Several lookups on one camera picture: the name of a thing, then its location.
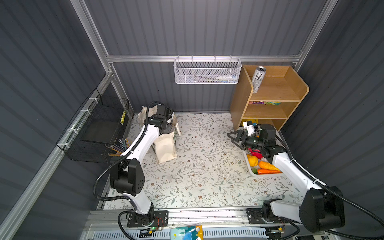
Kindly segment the cream canvas tote bag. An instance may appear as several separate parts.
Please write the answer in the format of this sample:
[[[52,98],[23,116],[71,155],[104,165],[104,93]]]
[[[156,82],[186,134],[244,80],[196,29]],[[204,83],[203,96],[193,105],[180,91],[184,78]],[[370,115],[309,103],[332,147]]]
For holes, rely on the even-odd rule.
[[[176,159],[176,134],[182,135],[178,119],[172,114],[172,124],[167,125],[166,130],[152,144],[159,164]]]

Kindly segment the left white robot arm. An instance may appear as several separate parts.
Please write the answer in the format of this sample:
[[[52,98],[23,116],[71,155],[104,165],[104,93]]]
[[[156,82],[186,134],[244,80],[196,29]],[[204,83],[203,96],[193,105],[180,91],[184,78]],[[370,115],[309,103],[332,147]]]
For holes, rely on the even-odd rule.
[[[99,201],[127,200],[133,206],[138,219],[146,224],[153,221],[153,203],[143,192],[145,175],[142,162],[154,141],[173,123],[173,113],[173,109],[161,102],[149,104],[142,130],[133,144],[96,179],[93,194]],[[117,190],[120,196],[103,197],[98,194],[98,184],[107,173],[110,174],[111,188]]]

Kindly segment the colourful fruit candy bag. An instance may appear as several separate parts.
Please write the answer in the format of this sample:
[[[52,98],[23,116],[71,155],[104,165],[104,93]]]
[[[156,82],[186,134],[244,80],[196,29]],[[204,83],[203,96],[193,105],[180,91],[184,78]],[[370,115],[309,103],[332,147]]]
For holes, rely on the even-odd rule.
[[[249,101],[249,105],[273,105],[278,106],[281,102],[258,102],[258,101]]]

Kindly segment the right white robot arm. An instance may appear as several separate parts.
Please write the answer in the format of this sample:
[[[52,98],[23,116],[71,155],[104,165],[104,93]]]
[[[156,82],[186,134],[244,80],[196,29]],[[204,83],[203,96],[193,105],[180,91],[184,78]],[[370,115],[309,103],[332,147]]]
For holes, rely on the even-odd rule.
[[[283,199],[265,201],[262,216],[265,221],[283,219],[292,226],[303,225],[312,233],[329,234],[360,240],[354,236],[338,232],[345,225],[344,204],[348,204],[368,215],[380,225],[384,221],[373,212],[345,198],[337,187],[329,187],[315,178],[295,160],[284,141],[277,135],[276,128],[269,124],[246,125],[242,129],[227,134],[231,142],[243,151],[261,154],[270,164],[279,169],[304,195],[300,204]]]

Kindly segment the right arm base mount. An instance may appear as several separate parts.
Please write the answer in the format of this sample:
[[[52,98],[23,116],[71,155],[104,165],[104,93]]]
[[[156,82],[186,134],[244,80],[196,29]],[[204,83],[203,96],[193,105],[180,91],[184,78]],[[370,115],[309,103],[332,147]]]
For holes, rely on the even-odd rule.
[[[250,224],[285,224],[286,221],[263,208],[247,208],[246,215]]]

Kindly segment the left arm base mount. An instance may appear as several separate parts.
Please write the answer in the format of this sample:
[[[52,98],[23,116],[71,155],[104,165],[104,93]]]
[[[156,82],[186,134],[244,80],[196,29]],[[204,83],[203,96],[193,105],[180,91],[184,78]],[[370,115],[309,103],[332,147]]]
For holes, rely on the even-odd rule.
[[[128,228],[166,227],[169,220],[169,211],[149,211],[147,215],[130,212],[128,213],[127,220]]]

